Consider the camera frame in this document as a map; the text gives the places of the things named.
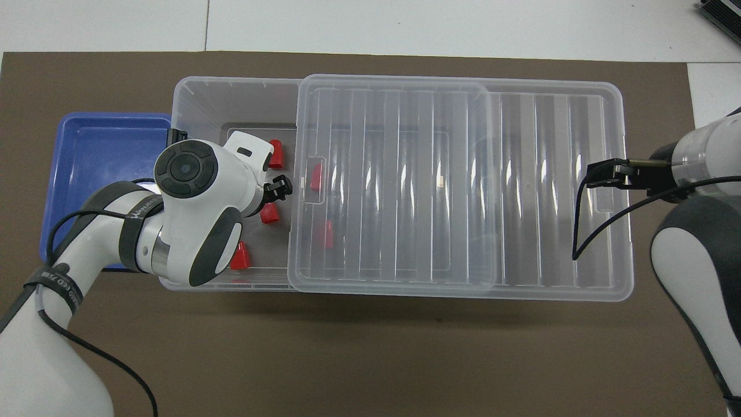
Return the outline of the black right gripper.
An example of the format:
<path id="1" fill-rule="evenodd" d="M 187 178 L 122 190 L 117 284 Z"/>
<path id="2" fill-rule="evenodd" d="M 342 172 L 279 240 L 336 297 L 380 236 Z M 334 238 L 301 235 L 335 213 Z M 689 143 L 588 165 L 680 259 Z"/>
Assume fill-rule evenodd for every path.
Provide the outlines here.
<path id="1" fill-rule="evenodd" d="M 647 197 L 654 197 L 678 186 L 672 172 L 672 157 L 677 144 L 666 144 L 654 151 L 648 158 L 630 158 L 635 161 L 660 161 L 663 166 L 639 166 L 632 174 L 628 159 L 612 158 L 588 165 L 586 188 L 631 188 L 645 190 Z"/>

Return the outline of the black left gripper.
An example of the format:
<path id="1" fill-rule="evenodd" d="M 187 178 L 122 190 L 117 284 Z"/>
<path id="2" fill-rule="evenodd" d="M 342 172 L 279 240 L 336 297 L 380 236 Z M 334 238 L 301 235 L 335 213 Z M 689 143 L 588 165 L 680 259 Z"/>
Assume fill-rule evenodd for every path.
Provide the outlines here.
<path id="1" fill-rule="evenodd" d="M 262 187 L 260 204 L 272 203 L 275 200 L 286 200 L 293 193 L 293 184 L 287 176 L 274 177 L 271 184 Z"/>

